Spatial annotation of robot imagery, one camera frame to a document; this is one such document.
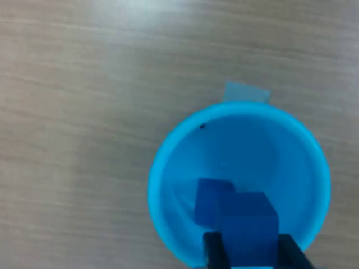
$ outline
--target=cup rim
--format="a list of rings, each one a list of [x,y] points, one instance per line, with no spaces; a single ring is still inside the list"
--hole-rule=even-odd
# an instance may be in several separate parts
[[[330,204],[330,173],[325,155],[311,132],[296,118],[288,113],[268,104],[253,102],[228,102],[215,104],[205,109],[199,110],[187,117],[165,138],[157,151],[148,182],[148,206],[153,225],[166,247],[183,263],[191,267],[201,266],[200,261],[188,258],[186,251],[175,242],[169,227],[164,222],[162,211],[160,210],[160,183],[162,173],[167,160],[178,145],[190,132],[211,120],[234,115],[251,115],[270,119],[290,130],[306,147],[311,155],[318,178],[321,180],[321,200],[317,205],[318,210],[312,226],[307,234],[297,239],[297,244],[304,251],[315,239],[321,226],[324,223]]]

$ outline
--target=wood grain surface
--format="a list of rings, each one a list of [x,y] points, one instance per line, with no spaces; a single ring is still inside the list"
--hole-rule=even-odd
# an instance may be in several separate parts
[[[307,253],[359,268],[357,0],[0,1],[0,268],[186,268],[148,172],[227,80],[272,89],[319,139],[332,202]]]

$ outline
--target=blue cube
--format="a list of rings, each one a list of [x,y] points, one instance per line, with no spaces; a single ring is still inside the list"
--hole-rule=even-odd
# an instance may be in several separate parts
[[[199,179],[195,206],[195,223],[203,227],[215,229],[215,208],[218,198],[234,192],[234,185],[229,181]]]
[[[264,193],[228,193],[219,197],[215,219],[232,267],[275,266],[279,220]]]

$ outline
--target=blue block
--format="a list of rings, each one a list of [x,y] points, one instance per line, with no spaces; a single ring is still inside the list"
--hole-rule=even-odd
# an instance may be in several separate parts
[[[279,220],[265,194],[248,192],[221,196],[215,219],[232,267],[275,266]]]
[[[217,199],[234,192],[234,185],[229,181],[201,178],[197,188],[195,223],[215,229]]]

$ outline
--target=plastic cup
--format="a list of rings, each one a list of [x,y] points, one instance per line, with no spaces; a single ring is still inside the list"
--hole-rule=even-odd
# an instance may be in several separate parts
[[[260,103],[231,102],[201,110],[164,140],[148,188],[156,231],[190,267],[205,265],[202,235],[208,229],[194,222],[200,178],[229,180],[236,191],[263,191],[279,215],[279,232],[291,234],[303,251],[329,207],[328,164],[317,140],[298,120]]]

